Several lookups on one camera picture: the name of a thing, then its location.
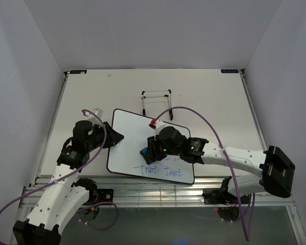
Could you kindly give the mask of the blue whiteboard eraser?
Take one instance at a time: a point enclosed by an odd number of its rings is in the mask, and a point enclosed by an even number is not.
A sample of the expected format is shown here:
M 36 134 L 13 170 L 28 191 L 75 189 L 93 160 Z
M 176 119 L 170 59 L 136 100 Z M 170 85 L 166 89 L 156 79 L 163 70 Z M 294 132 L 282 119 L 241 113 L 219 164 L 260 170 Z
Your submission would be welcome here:
M 147 147 L 143 148 L 141 151 L 140 151 L 140 155 L 144 158 L 144 154 L 146 153 L 146 150 L 147 150 Z

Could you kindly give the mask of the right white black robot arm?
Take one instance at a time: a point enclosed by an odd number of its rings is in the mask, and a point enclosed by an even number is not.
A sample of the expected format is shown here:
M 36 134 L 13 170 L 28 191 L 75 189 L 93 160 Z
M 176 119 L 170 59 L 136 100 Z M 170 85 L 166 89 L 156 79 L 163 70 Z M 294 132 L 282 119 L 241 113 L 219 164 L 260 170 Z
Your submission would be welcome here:
M 156 130 L 147 139 L 147 147 L 140 151 L 147 164 L 178 156 L 188 163 L 227 166 L 243 170 L 247 175 L 227 177 L 221 188 L 210 193 L 216 203 L 233 202 L 241 196 L 267 192 L 280 198 L 289 198 L 293 185 L 295 164 L 277 146 L 267 150 L 222 149 L 207 139 L 182 135 L 172 126 Z

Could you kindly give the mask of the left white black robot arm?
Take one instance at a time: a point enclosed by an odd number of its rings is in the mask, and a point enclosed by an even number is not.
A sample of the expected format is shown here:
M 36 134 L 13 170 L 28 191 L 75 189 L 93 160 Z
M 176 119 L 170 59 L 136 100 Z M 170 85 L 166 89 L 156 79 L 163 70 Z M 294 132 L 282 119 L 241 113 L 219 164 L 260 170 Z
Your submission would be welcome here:
M 63 144 L 57 166 L 34 209 L 25 220 L 18 220 L 13 233 L 18 244 L 59 244 L 64 228 L 84 204 L 98 201 L 96 183 L 80 178 L 81 167 L 93 150 L 108 149 L 124 136 L 104 122 L 102 126 L 87 120 L 78 121 L 72 137 Z

